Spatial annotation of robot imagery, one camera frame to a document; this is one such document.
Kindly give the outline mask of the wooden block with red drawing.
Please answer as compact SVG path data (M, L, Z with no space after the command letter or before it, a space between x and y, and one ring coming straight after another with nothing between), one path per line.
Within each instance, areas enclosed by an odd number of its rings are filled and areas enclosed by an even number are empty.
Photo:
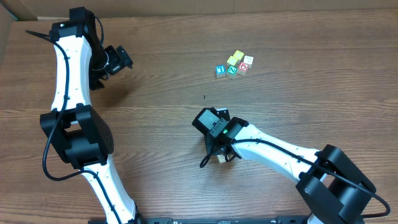
M222 155L222 154L219 154L219 155L217 155L216 157L217 157L218 162L219 162L220 164L223 164L223 163L225 163L225 162L228 161L228 158L227 158L226 156Z

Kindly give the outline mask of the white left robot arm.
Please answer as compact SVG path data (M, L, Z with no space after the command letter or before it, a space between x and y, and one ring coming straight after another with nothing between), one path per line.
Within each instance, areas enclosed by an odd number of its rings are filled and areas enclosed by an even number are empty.
M40 115L47 137L42 168L49 179L56 179L47 168L49 148L53 147L61 160L76 170L59 179L84 176L103 207L103 223L144 223L116 171L110 127L91 104L91 91L102 89L111 75L133 66L122 46L103 46L104 37L96 31L99 23L91 11L76 7L69 11L67 21L56 22L48 34L39 35L53 44L57 57L51 110Z

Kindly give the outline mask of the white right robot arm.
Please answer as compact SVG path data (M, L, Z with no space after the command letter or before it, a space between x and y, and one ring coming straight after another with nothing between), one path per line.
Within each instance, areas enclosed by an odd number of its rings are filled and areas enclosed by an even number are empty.
M365 218L363 210L376 188L341 149L295 146L230 117L225 108L203 108L192 124L205 137L202 167L214 155L256 161L295 184L311 210L308 223L359 223Z

